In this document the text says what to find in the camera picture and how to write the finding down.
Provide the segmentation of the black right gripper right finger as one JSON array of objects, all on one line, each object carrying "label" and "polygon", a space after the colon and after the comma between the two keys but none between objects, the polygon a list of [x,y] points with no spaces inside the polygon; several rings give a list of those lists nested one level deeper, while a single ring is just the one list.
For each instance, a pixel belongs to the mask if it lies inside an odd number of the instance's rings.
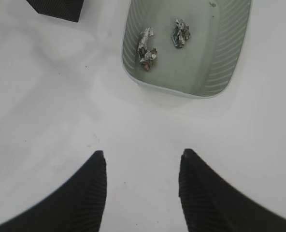
[{"label": "black right gripper right finger", "polygon": [[179,197],[190,232],[286,232],[286,219],[219,176],[194,150],[183,151]]}]

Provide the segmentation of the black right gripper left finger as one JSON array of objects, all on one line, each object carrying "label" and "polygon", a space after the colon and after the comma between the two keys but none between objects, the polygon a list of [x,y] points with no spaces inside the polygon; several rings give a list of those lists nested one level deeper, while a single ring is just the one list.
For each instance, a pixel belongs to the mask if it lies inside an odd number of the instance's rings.
[{"label": "black right gripper left finger", "polygon": [[106,198],[107,164],[98,150],[52,194],[0,224],[0,232],[98,232]]}]

